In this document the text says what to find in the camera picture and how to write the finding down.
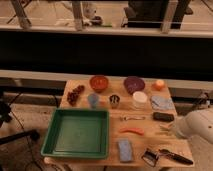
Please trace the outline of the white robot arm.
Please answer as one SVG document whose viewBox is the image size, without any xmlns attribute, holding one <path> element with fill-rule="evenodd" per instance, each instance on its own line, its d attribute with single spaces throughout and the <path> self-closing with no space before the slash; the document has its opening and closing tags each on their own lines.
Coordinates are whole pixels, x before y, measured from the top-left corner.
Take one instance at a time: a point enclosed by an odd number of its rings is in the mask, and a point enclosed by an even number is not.
<svg viewBox="0 0 213 171">
<path fill-rule="evenodd" d="M 213 144 L 213 108 L 189 112 L 174 122 L 173 129 L 181 138 L 198 135 Z"/>
</svg>

